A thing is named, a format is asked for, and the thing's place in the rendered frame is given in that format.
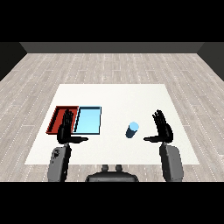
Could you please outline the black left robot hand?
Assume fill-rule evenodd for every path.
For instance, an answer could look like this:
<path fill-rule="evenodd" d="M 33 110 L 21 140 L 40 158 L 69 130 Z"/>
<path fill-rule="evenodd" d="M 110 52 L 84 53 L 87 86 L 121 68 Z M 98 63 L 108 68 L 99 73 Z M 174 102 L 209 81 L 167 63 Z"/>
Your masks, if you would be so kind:
<path fill-rule="evenodd" d="M 73 116 L 74 113 L 69 109 L 65 111 L 57 133 L 57 141 L 59 144 L 79 144 L 88 140 L 87 137 L 71 136 Z"/>

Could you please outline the dark grey robot body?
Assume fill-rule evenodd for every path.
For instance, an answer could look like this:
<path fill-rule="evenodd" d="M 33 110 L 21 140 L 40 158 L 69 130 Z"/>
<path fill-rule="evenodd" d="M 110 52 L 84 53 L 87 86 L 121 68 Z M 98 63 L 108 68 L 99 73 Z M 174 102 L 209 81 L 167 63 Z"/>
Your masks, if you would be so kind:
<path fill-rule="evenodd" d="M 124 172 L 120 164 L 115 166 L 115 171 L 109 171 L 109 166 L 104 164 L 100 172 L 88 175 L 86 182 L 138 182 L 138 178 Z"/>

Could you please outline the red shallow open box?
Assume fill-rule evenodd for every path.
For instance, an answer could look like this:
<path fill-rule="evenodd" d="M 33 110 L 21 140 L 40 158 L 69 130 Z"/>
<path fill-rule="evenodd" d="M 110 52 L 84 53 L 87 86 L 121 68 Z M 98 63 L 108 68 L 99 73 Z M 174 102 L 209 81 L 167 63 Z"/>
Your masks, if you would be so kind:
<path fill-rule="evenodd" d="M 74 126 L 78 109 L 78 106 L 57 106 L 52 114 L 51 121 L 49 122 L 45 133 L 48 135 L 56 135 L 58 133 L 58 128 L 62 124 L 63 115 L 65 114 L 66 110 L 73 113 L 72 125 Z"/>

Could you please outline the light blue shallow open box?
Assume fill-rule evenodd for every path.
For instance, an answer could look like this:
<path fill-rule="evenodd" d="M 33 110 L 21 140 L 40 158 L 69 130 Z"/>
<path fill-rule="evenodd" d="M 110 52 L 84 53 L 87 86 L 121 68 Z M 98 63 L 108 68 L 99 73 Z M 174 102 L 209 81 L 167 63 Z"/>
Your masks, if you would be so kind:
<path fill-rule="evenodd" d="M 81 106 L 73 125 L 74 135 L 99 135 L 102 108 L 100 106 Z"/>

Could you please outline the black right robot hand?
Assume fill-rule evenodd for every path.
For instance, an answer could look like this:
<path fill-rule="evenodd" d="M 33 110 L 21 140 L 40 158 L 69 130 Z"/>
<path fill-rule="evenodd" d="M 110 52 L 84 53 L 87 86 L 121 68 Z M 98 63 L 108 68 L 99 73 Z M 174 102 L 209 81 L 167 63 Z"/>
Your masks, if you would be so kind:
<path fill-rule="evenodd" d="M 146 136 L 143 140 L 151 143 L 171 143 L 173 141 L 173 132 L 170 124 L 165 120 L 165 116 L 161 110 L 157 110 L 152 115 L 157 126 L 156 136 Z"/>

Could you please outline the small blue can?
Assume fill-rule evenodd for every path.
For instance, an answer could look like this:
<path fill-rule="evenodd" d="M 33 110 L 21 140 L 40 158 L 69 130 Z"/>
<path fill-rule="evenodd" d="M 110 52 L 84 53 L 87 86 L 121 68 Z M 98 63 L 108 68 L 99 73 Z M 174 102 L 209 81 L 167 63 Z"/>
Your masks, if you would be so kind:
<path fill-rule="evenodd" d="M 129 124 L 129 127 L 126 130 L 125 136 L 127 138 L 132 138 L 136 134 L 136 132 L 138 131 L 138 129 L 139 129 L 139 125 L 136 122 L 131 122 Z"/>

